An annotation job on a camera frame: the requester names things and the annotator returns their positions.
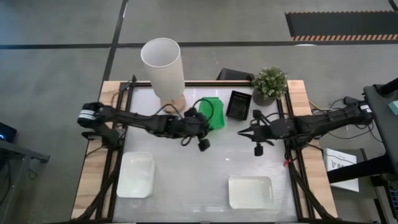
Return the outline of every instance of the white tray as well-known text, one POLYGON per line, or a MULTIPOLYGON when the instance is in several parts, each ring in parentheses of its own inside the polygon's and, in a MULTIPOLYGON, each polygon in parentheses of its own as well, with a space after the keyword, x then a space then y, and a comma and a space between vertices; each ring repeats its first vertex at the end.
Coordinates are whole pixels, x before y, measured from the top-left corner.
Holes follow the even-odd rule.
POLYGON ((269 177, 232 176, 228 186, 229 205, 233 209, 275 209, 269 177))
POLYGON ((124 198, 146 198, 154 189, 155 160, 151 153, 123 154, 116 193, 124 198))

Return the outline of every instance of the green leaves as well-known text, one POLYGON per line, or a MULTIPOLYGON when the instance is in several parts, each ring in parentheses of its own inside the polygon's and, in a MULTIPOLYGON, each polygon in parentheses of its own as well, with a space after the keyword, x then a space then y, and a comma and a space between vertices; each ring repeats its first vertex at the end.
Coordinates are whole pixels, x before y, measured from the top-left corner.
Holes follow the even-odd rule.
POLYGON ((264 96, 280 98, 286 93, 287 73, 278 66, 262 68, 252 81, 254 87, 264 96))

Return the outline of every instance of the table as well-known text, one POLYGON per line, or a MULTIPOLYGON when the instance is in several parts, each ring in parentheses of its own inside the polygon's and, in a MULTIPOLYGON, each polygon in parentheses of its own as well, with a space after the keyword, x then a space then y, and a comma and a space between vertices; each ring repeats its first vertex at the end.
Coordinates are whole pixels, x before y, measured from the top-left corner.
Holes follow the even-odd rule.
MULTIPOLYGON (((196 100, 216 96, 228 107, 232 90, 251 94, 251 86, 186 86, 185 109, 196 100)), ((159 98, 151 87, 137 87, 132 93, 130 112, 152 115, 160 108, 159 98)), ((129 128, 124 153, 149 152, 156 163, 154 191, 147 198, 116 198, 114 222, 294 222, 294 196, 288 167, 284 167, 285 146, 282 140, 275 146, 263 144, 264 155, 254 156, 256 144, 238 136, 249 127, 252 110, 264 115, 277 113, 275 101, 269 106, 250 105, 246 121, 225 117, 225 127, 207 135, 210 148, 198 150, 196 138, 187 146, 181 139, 165 139, 150 135, 144 129, 129 128), (236 210, 229 205, 228 179, 231 176, 267 176, 271 178, 274 208, 236 210)))
MULTIPOLYGON (((114 106, 115 102, 111 102, 111 99, 112 96, 118 92, 119 85, 120 82, 104 82, 99 100, 104 104, 114 106)), ((288 85, 294 115, 310 114, 310 107, 303 81, 289 80, 288 85)), ((99 141, 91 142, 88 146, 88 152, 97 148, 99 145, 99 141)), ((97 194, 101 183, 105 155, 106 150, 102 149, 96 153, 93 153, 86 159, 76 195, 72 218, 78 217, 97 194)), ((309 147, 308 149, 303 150, 303 160, 307 172, 308 183, 312 192, 321 202, 321 204, 328 210, 328 212, 336 216, 335 204, 331 194, 321 152, 309 147)), ((300 194, 300 203, 302 204, 304 217, 307 217, 308 211, 306 211, 306 204, 302 194, 300 194)), ((103 215, 106 214, 106 206, 104 208, 103 215)))

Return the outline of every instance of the gray floor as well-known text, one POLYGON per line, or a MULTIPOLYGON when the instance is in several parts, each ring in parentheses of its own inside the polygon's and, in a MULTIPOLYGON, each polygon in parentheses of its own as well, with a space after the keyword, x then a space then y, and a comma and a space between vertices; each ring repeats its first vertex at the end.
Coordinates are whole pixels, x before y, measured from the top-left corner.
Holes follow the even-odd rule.
MULTIPOLYGON (((121 0, 1 0, 0 44, 110 43, 121 0)), ((290 40, 287 11, 391 10, 382 0, 130 0, 119 42, 170 37, 180 42, 290 40)), ((96 101, 109 49, 0 50, 0 121, 19 130, 18 144, 51 154, 22 187, 13 223, 68 220, 87 142, 76 117, 82 104, 96 101)), ((214 80, 223 67, 257 72, 278 65, 290 79, 305 81, 308 97, 322 107, 362 88, 396 78, 397 45, 183 48, 186 80, 214 80)), ((138 49, 118 49, 110 80, 146 80, 138 49)), ((334 132, 360 133, 353 127, 334 132)), ((380 156, 370 135, 323 147, 365 148, 380 156)), ((364 202, 335 195, 341 218, 370 222, 364 202)))

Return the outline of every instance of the black cable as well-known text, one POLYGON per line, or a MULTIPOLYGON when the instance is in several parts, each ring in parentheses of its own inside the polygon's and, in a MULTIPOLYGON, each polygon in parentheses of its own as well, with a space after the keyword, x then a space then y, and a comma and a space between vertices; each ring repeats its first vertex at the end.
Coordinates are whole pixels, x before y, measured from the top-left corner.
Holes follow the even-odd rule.
POLYGON ((268 118, 268 117, 270 117, 270 116, 272 116, 272 115, 286 115, 286 116, 289 116, 289 114, 288 113, 279 113, 279 112, 275 112, 275 113, 270 113, 269 115, 267 115, 267 116, 265 116, 265 119, 266 118, 268 118))
POLYGON ((341 101, 341 100, 344 101, 344 99, 337 99, 337 100, 335 100, 334 102, 331 103, 331 105, 329 106, 329 108, 334 109, 333 106, 334 106, 337 102, 339 102, 339 101, 341 101))
POLYGON ((90 154, 92 154, 92 153, 94 153, 94 152, 96 152, 96 151, 98 151, 98 150, 100 150, 100 149, 102 149, 102 148, 104 148, 104 146, 101 146, 101 147, 98 147, 98 148, 92 150, 91 152, 89 152, 89 153, 86 154, 85 158, 87 158, 90 154))
POLYGON ((126 85, 123 89, 119 90, 117 93, 115 93, 115 94, 112 96, 112 98, 111 98, 111 106, 113 106, 114 97, 115 97, 117 94, 122 93, 125 89, 127 89, 127 88, 129 88, 129 87, 130 87, 130 85, 126 85))
POLYGON ((289 162, 294 162, 295 160, 297 160, 299 158, 299 155, 296 155, 296 157, 293 159, 293 157, 291 159, 288 158, 287 153, 285 152, 285 160, 289 161, 289 162))
POLYGON ((2 205, 2 203, 5 201, 5 199, 7 198, 7 195, 9 193, 9 191, 11 190, 11 165, 10 165, 10 160, 7 160, 7 166, 8 166, 8 189, 6 194, 3 196, 3 198, 0 200, 0 206, 2 205))
POLYGON ((364 135, 364 134, 366 134, 366 133, 368 133, 368 132, 370 132, 370 131, 371 131, 371 130, 369 130, 369 131, 365 131, 364 133, 357 134, 357 135, 354 135, 354 136, 351 136, 351 137, 348 137, 348 138, 344 138, 344 137, 335 136, 334 134, 332 134, 332 133, 330 133, 330 132, 328 132, 328 134, 330 134, 331 136, 333 136, 333 137, 335 137, 335 138, 338 138, 338 139, 345 139, 345 140, 347 140, 347 139, 353 139, 353 138, 356 138, 356 137, 362 136, 362 135, 364 135))
POLYGON ((28 172, 28 176, 30 180, 34 180, 37 178, 37 173, 34 172, 31 168, 29 168, 29 170, 27 170, 28 172))
POLYGON ((166 103, 165 105, 163 105, 159 110, 157 110, 157 111, 156 111, 153 115, 151 115, 150 117, 157 115, 157 114, 158 114, 159 112, 161 112, 162 109, 164 109, 166 106, 171 106, 171 107, 174 109, 174 111, 178 114, 178 116, 182 119, 182 115, 180 114, 180 112, 178 112, 178 110, 176 109, 176 107, 175 107, 173 104, 170 104, 170 103, 166 103))
POLYGON ((368 128, 369 128, 369 131, 371 132, 373 138, 374 138, 376 141, 383 143, 383 141, 378 140, 378 139, 375 137, 375 135, 373 134, 373 131, 372 131, 372 129, 369 127, 369 125, 368 125, 368 128))
POLYGON ((329 154, 325 153, 324 150, 323 150, 322 148, 318 147, 318 146, 314 146, 314 145, 312 145, 312 144, 307 144, 307 145, 308 145, 308 146, 311 146, 311 147, 313 147, 313 148, 315 148, 315 149, 321 150, 321 152, 324 153, 324 155, 326 155, 326 156, 334 157, 334 158, 336 158, 336 159, 339 159, 339 160, 341 160, 341 161, 348 162, 348 163, 350 163, 350 164, 355 164, 355 163, 353 163, 353 162, 351 162, 351 161, 348 161, 348 160, 339 158, 339 157, 337 157, 337 156, 329 155, 329 154))
POLYGON ((193 103, 193 105, 192 105, 192 107, 195 107, 195 105, 197 104, 197 103, 199 103, 199 102, 201 102, 201 101, 206 101, 207 103, 209 103, 210 104, 210 107, 211 107, 211 115, 210 115, 210 117, 207 119, 207 121, 201 121, 201 122, 198 122, 198 123, 196 123, 196 122, 189 122, 190 124, 203 124, 203 123, 205 123, 205 122, 209 122, 209 120, 213 117, 213 115, 214 115, 214 107, 213 107, 213 105, 211 104, 211 102, 209 101, 209 100, 207 100, 207 99, 199 99, 199 100, 196 100, 196 102, 194 102, 193 103))
POLYGON ((356 128, 358 128, 358 129, 361 129, 361 130, 364 130, 365 128, 367 128, 369 125, 363 125, 363 127, 360 127, 359 126, 360 124, 356 124, 355 126, 356 126, 356 128))
POLYGON ((303 179, 300 176, 300 174, 297 172, 295 166, 291 166, 291 169, 292 169, 291 174, 292 174, 293 178, 295 179, 296 183, 299 184, 299 186, 303 190, 304 194, 308 197, 309 201, 312 203, 313 207, 318 212, 318 214, 321 216, 321 218, 322 219, 335 220, 336 218, 333 217, 332 215, 330 215, 328 213, 328 211, 318 201, 318 199, 314 196, 312 191, 309 189, 309 187, 303 181, 303 179))
POLYGON ((182 140, 181 140, 181 145, 182 146, 187 146, 190 142, 191 142, 192 136, 185 136, 182 140))
POLYGON ((367 125, 367 127, 369 128, 369 131, 365 131, 364 133, 357 134, 357 135, 355 135, 355 136, 351 136, 351 137, 348 137, 348 138, 335 136, 334 134, 332 134, 332 133, 330 133, 330 132, 328 132, 328 134, 330 134, 331 136, 333 136, 333 137, 335 137, 335 138, 338 138, 338 139, 353 139, 353 138, 356 138, 356 137, 358 137, 358 136, 364 135, 364 134, 366 134, 366 133, 368 133, 368 132, 372 133, 372 130, 373 130, 373 128, 374 128, 374 125, 373 125, 373 123, 371 123, 371 125, 372 125, 371 128, 369 127, 369 125, 367 125))

